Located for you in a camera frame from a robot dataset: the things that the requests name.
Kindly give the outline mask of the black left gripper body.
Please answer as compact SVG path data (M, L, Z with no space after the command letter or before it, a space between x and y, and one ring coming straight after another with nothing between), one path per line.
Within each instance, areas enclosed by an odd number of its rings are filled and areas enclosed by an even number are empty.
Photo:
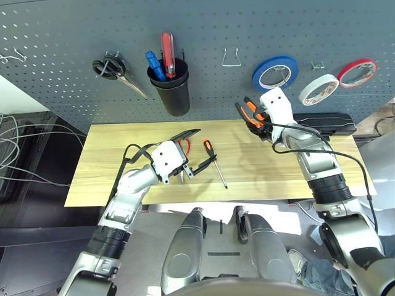
M180 181L185 181L185 178L192 179L194 178L194 173L192 169L188 165L182 165L178 168L178 175Z

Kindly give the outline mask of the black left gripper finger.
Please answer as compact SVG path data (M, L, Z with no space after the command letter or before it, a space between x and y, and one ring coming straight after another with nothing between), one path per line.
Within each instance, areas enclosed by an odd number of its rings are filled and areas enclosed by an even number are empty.
M207 160L200 163L198 167L195 170L193 170L193 175L196 176L200 172L204 171L215 160L216 160L216 156L214 155L213 157L210 157Z
M193 136L194 134L200 132L201 129L189 129L186 131L183 131L179 134L177 134L176 136L173 136L170 140L171 141L181 141L181 140L185 140L190 138L191 136Z

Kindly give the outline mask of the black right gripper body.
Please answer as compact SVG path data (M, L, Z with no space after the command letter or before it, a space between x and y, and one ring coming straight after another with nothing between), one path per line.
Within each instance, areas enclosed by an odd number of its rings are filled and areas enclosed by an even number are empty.
M265 142L273 143L272 140L273 126L270 122L263 123L260 127L260 139Z

